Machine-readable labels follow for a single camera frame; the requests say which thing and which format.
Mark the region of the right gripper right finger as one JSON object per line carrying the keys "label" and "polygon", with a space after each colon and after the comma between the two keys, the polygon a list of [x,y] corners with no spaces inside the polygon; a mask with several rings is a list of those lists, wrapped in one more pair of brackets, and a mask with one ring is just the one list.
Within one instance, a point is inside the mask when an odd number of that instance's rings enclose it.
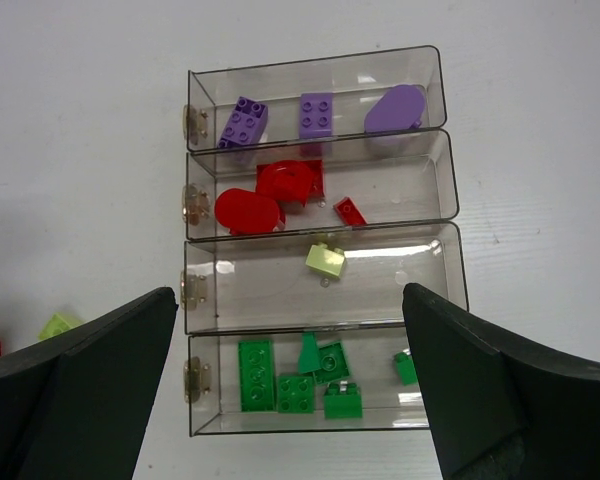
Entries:
{"label": "right gripper right finger", "polygon": [[600,479],[600,362],[409,283],[402,310],[445,479]]}

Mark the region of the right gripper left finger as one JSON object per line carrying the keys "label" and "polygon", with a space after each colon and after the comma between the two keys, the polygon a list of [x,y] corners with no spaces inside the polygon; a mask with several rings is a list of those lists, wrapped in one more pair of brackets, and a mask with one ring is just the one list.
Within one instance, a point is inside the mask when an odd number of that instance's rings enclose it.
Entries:
{"label": "right gripper left finger", "polygon": [[130,479],[178,306],[157,288],[0,357],[0,479]]}

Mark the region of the lime lego brick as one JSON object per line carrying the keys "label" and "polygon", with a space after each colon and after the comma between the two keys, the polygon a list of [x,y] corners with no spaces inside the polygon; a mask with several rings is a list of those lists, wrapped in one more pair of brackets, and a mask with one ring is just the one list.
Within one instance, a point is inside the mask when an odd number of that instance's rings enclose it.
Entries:
{"label": "lime lego brick", "polygon": [[38,340],[47,340],[82,324],[83,321],[74,315],[62,312],[54,313],[38,334]]}

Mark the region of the green lego brick carried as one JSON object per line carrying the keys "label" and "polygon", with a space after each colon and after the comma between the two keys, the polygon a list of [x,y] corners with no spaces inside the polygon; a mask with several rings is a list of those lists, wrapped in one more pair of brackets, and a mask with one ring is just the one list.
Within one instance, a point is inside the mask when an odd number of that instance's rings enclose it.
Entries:
{"label": "green lego brick carried", "polygon": [[362,418],[362,395],[358,384],[330,383],[323,395],[323,407],[328,420]]}

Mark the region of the green lego brick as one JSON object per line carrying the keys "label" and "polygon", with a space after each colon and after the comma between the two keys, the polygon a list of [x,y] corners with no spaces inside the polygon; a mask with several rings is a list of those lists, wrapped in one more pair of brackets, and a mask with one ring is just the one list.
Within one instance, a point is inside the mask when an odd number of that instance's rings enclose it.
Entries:
{"label": "green lego brick", "polygon": [[312,376],[283,374],[277,378],[277,411],[309,414],[315,408],[315,382]]}
{"label": "green lego brick", "polygon": [[240,341],[238,358],[241,410],[274,411],[276,375],[272,342],[269,339]]}
{"label": "green lego brick", "polygon": [[313,372],[317,385],[345,380],[350,377],[350,369],[341,341],[320,346],[318,355],[319,368]]}

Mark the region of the lime lego brick carried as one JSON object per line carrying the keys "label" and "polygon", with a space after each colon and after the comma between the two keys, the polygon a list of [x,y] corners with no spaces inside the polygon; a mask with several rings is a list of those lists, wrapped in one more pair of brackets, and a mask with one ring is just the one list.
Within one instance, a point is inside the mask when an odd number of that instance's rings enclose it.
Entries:
{"label": "lime lego brick carried", "polygon": [[311,246],[305,265],[323,276],[340,279],[346,264],[345,252],[340,248],[330,249],[325,243]]}

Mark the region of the tiny red lego piece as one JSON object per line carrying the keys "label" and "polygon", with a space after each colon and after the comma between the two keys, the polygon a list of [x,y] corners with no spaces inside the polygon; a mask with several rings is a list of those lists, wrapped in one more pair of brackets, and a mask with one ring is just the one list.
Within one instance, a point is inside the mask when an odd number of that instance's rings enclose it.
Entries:
{"label": "tiny red lego piece", "polygon": [[345,225],[364,226],[367,224],[364,216],[350,197],[344,197],[335,203],[333,209]]}

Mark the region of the red rounded lego brick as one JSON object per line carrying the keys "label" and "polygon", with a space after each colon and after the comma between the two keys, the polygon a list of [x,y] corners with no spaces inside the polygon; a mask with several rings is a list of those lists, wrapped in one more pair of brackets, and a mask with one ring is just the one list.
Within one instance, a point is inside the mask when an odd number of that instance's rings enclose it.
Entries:
{"label": "red rounded lego brick", "polygon": [[286,228],[286,216],[279,204],[249,190],[226,190],[217,198],[214,213],[231,235],[268,234]]}

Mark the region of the red irregular lego piece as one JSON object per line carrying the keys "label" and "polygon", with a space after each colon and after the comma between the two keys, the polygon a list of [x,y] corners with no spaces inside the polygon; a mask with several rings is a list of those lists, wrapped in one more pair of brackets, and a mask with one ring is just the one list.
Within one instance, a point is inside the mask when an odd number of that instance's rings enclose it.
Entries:
{"label": "red irregular lego piece", "polygon": [[305,207],[310,201],[322,201],[324,183],[321,159],[281,160],[256,168],[256,193],[279,203]]}

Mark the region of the small purple lego brick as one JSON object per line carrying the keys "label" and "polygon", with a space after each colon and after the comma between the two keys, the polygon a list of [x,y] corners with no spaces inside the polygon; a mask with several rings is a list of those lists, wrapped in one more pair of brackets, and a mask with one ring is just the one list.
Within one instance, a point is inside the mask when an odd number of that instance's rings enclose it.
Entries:
{"label": "small purple lego brick", "polygon": [[268,106],[240,96],[219,137],[219,149],[242,148],[260,142],[268,123]]}

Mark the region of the purple rounded lego brick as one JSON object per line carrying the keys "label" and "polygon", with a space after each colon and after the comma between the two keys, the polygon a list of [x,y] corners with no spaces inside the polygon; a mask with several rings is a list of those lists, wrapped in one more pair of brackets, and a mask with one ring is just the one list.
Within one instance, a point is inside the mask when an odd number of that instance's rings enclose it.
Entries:
{"label": "purple rounded lego brick", "polygon": [[332,136],[333,94],[303,93],[300,96],[300,139],[326,138]]}

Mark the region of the green lego piece studded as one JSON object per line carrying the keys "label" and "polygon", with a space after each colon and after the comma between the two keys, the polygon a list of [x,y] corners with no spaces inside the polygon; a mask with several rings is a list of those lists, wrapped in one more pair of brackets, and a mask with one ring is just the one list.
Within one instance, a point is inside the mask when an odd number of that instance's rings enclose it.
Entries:
{"label": "green lego piece studded", "polygon": [[297,369],[301,375],[313,374],[321,369],[319,346],[314,332],[302,334]]}

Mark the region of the clear container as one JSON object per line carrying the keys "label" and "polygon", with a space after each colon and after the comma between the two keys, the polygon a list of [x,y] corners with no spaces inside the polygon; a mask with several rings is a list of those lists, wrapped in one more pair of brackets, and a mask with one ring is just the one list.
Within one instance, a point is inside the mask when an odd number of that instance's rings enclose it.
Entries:
{"label": "clear container", "polygon": [[[312,245],[345,252],[340,279],[305,265]],[[402,293],[419,283],[469,307],[462,237],[453,222],[310,230],[187,242],[185,331],[402,324]]]}
{"label": "clear container", "polygon": [[451,139],[442,129],[276,142],[188,155],[183,190],[187,239],[229,236],[215,215],[222,194],[254,192],[268,166],[294,161],[312,169],[316,178],[305,205],[280,205],[283,233],[344,228],[335,206],[345,199],[368,226],[448,221],[459,212]]}
{"label": "clear container", "polygon": [[432,45],[189,72],[190,152],[439,128],[447,121]]}
{"label": "clear container", "polygon": [[[328,420],[323,395],[330,384],[317,385],[315,408],[309,414],[243,412],[240,405],[238,344],[269,339],[273,345],[275,386],[283,374],[301,375],[297,364],[302,334],[314,332],[318,346],[343,343],[350,377],[357,383],[363,417]],[[404,382],[399,361],[409,352],[403,325],[288,327],[210,330],[189,338],[190,432],[192,435],[388,431],[425,429],[426,412],[417,381],[409,372]]]}

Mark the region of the purple heart lego piece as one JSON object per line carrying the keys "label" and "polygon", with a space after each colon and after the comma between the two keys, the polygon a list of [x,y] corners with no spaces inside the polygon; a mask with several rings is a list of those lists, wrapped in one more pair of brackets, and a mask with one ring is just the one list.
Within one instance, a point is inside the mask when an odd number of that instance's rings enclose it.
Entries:
{"label": "purple heart lego piece", "polygon": [[425,107],[425,96],[416,86],[397,85],[369,110],[364,119],[364,131],[371,134],[419,128]]}

